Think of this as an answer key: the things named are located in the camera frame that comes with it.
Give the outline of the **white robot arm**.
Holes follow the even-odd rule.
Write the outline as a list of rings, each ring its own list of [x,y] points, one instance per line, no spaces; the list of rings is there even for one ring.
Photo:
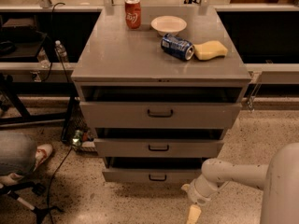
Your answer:
[[[299,224],[299,144],[280,149],[268,164],[204,161],[201,174],[182,186],[192,202],[186,224],[195,224],[201,207],[233,181],[263,192],[260,224]]]

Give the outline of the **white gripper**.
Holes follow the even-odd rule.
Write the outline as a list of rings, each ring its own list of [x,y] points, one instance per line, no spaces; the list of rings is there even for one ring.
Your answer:
[[[210,202],[211,196],[218,192],[219,189],[215,182],[208,181],[203,175],[200,175],[190,183],[187,188],[187,196],[194,204],[189,208],[186,224],[196,224],[202,213],[199,206],[205,206]]]

